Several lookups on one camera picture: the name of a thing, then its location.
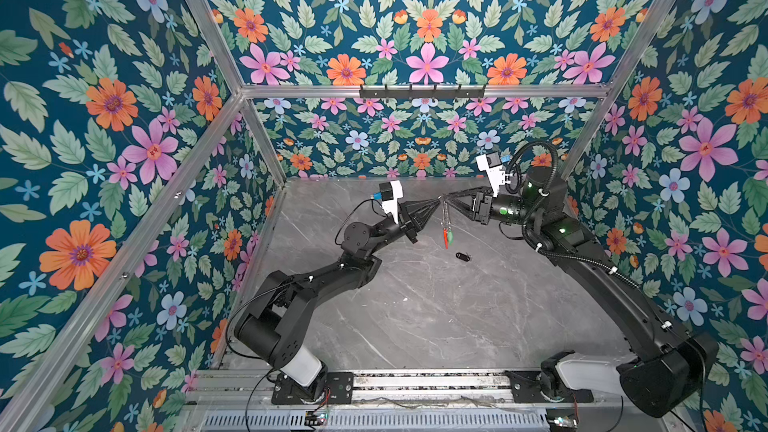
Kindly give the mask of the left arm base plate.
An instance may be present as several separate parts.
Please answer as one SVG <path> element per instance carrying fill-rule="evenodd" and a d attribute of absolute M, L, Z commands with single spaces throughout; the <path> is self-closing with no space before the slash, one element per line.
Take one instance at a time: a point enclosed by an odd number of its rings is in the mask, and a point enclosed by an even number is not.
<path fill-rule="evenodd" d="M 321 372 L 314 382 L 304 387 L 287 374 L 275 381 L 273 405 L 348 405 L 352 402 L 355 375 L 352 372 Z"/>

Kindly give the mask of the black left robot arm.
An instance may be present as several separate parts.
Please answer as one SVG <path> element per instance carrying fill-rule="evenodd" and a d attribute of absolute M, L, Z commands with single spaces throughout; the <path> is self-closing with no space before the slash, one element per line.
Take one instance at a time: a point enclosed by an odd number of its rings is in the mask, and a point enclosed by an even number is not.
<path fill-rule="evenodd" d="M 331 264 L 304 274 L 270 273 L 244 305 L 233 338 L 314 394 L 327 375 L 327 365 L 304 345 L 316 308 L 371 282 L 382 264 L 376 253 L 403 237 L 415 243 L 440 205 L 438 198 L 397 203 L 373 225 L 347 224 L 336 238 L 341 255 Z"/>

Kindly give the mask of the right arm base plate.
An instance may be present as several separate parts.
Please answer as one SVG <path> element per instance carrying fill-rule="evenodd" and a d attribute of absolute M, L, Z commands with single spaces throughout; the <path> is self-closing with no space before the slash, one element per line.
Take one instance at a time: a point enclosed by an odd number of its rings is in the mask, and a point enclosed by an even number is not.
<path fill-rule="evenodd" d="M 516 402 L 525 403 L 592 403 L 591 391 L 567 388 L 553 374 L 539 370 L 505 370 L 510 381 L 512 396 Z"/>

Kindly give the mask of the black hook rail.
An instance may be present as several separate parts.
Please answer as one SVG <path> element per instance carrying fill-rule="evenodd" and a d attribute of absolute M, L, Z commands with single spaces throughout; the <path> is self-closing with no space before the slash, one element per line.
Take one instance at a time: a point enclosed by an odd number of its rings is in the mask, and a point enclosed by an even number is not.
<path fill-rule="evenodd" d="M 398 86 L 360 86 L 358 89 L 360 98 L 371 99 L 437 99 L 451 101 L 455 99 L 483 98 L 486 93 L 485 86 L 464 85 L 398 85 Z"/>

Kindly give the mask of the aluminium mounting rail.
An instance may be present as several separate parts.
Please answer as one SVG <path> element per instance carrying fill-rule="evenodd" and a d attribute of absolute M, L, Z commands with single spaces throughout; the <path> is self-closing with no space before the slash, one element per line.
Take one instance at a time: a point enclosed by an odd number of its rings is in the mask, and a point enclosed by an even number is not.
<path fill-rule="evenodd" d="M 360 369 L 355 375 L 352 404 L 366 402 L 452 402 L 478 401 L 494 405 L 556 404 L 548 402 L 516 402 L 505 370 L 535 369 Z M 278 375 L 267 375 L 263 370 L 214 370 L 198 374 L 197 386 L 187 394 L 193 404 L 235 404 L 250 399 L 271 404 L 273 387 Z M 621 391 L 618 378 L 606 383 L 584 382 L 580 386 L 564 385 L 573 390 L 592 392 L 595 402 L 622 397 L 627 405 L 632 402 Z"/>

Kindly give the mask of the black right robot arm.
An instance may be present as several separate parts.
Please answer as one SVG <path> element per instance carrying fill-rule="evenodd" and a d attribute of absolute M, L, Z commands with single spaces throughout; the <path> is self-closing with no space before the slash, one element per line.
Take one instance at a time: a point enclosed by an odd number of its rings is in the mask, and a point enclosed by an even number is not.
<path fill-rule="evenodd" d="M 538 383 L 546 399 L 561 400 L 577 390 L 603 392 L 662 418 L 692 394 L 702 394 L 718 344 L 705 332 L 692 334 L 653 304 L 609 260 L 597 236 L 567 214 L 568 186 L 558 158 L 522 169 L 522 156 L 533 147 L 527 144 L 507 159 L 497 153 L 477 157 L 488 185 L 449 193 L 443 201 L 476 223 L 519 226 L 523 241 L 574 279 L 626 339 L 626 356 L 563 351 L 544 360 Z"/>

